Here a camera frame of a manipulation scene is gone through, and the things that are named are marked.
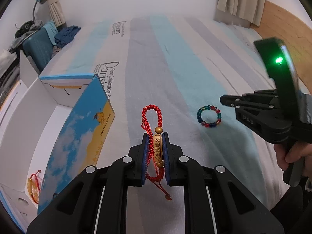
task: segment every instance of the hand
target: hand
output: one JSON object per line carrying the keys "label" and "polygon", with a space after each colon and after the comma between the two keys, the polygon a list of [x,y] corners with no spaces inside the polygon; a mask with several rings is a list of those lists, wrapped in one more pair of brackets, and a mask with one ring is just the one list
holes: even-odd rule
{"label": "hand", "polygon": [[312,144],[296,142],[288,154],[281,144],[274,145],[276,152],[277,165],[283,171],[286,171],[290,163],[298,161],[301,157],[305,158],[305,168],[302,172],[303,176],[312,180]]}

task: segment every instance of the led indicator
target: led indicator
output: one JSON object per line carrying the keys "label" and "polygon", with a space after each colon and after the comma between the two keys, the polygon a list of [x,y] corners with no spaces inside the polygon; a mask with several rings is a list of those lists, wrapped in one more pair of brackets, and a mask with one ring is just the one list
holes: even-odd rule
{"label": "led indicator", "polygon": [[283,61],[283,58],[282,57],[279,57],[275,60],[276,63],[281,63]]}

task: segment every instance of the dark blue cloth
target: dark blue cloth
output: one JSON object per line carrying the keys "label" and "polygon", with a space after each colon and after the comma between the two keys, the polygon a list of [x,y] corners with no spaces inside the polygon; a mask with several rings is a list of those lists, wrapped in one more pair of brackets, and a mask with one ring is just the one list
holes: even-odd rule
{"label": "dark blue cloth", "polygon": [[80,31],[78,26],[70,26],[62,29],[58,34],[55,35],[55,43],[57,47],[63,48],[68,43],[71,43],[75,35]]}

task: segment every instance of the bed sheet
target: bed sheet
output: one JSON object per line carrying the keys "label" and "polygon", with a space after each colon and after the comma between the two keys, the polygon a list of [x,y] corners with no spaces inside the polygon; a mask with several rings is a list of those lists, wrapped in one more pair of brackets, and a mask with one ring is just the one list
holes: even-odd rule
{"label": "bed sheet", "polygon": [[[204,18],[106,20],[83,27],[41,76],[99,74],[116,118],[98,168],[141,143],[142,108],[157,105],[171,143],[201,165],[224,165],[271,209],[288,189],[273,145],[236,121],[235,110],[219,102],[223,94],[274,87],[253,46],[260,38],[252,29]],[[218,127],[197,122],[196,113],[204,105],[221,110]],[[157,126],[155,112],[148,111],[147,118],[152,128]],[[204,112],[203,118],[216,119],[214,112]],[[148,181],[142,188],[129,187],[126,233],[184,233],[183,188],[164,187],[172,201]]]}

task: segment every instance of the wooden headboard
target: wooden headboard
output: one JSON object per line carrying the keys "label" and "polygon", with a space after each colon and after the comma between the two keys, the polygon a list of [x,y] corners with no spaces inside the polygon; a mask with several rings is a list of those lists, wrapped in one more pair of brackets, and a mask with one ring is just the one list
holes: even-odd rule
{"label": "wooden headboard", "polygon": [[282,39],[291,54],[297,74],[312,92],[312,29],[280,6],[265,2],[260,26],[255,29],[264,38]]}

